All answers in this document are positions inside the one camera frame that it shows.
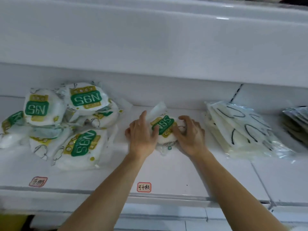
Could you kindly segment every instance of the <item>right hand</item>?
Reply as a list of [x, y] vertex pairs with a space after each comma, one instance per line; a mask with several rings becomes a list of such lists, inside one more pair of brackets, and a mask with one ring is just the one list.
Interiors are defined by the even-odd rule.
[[179, 116], [179, 119], [186, 122], [186, 134], [183, 135], [177, 125], [172, 127], [172, 131], [183, 150], [192, 157], [208, 152], [205, 146], [205, 131], [201, 128], [200, 123], [189, 116]]

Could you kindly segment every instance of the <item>white shelf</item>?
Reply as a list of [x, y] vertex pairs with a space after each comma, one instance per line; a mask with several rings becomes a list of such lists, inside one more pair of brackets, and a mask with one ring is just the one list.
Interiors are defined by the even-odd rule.
[[[36, 191], [90, 194], [124, 158], [128, 148], [124, 130], [145, 109], [150, 110], [151, 108], [133, 107], [132, 111], [119, 123], [120, 130], [115, 139], [115, 152], [108, 166], [98, 170], [60, 172], [57, 168], [51, 167], [50, 162], [45, 162], [24, 149], [4, 152], [0, 155], [0, 189], [31, 191], [32, 188], [28, 186], [29, 182], [32, 178], [41, 176], [48, 177], [48, 180], [42, 188]], [[202, 123], [201, 111], [170, 109], [169, 112], [172, 116], [189, 115]], [[210, 133], [207, 134], [206, 141], [209, 149], [219, 162], [240, 183], [260, 201], [269, 201], [249, 161], [227, 159]], [[152, 192], [147, 194], [137, 193], [138, 182], [150, 182]], [[155, 151], [147, 158], [134, 182], [131, 196], [182, 200], [211, 199], [194, 165], [187, 156], [177, 149], [172, 149], [167, 156], [162, 156]]]
[[253, 165], [277, 205], [308, 206], [308, 150], [281, 128], [277, 116], [265, 116], [265, 119], [280, 140], [298, 152], [296, 161], [265, 158]]
[[0, 0], [0, 26], [0, 62], [308, 87], [308, 12], [297, 9], [227, 0]]

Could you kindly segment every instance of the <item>yellow object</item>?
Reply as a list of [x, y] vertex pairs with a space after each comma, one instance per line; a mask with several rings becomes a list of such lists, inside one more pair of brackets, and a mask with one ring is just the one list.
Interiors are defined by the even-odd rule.
[[0, 231], [20, 231], [27, 217], [27, 215], [0, 214]]

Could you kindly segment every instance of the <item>price label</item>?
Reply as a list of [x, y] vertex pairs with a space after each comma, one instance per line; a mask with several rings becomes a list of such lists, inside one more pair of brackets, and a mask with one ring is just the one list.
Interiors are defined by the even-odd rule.
[[139, 182], [137, 184], [137, 191], [142, 193], [150, 193], [152, 190], [152, 185], [149, 182]]
[[42, 187], [47, 182], [48, 177], [34, 177], [29, 183], [29, 186]]

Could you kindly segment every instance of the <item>left hand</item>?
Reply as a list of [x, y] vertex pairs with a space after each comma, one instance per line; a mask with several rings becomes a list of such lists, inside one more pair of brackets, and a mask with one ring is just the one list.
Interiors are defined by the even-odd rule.
[[152, 134], [145, 121], [147, 111], [143, 111], [139, 119], [129, 124], [125, 136], [130, 140], [129, 155], [146, 159], [155, 149], [158, 139], [159, 126], [156, 125]]

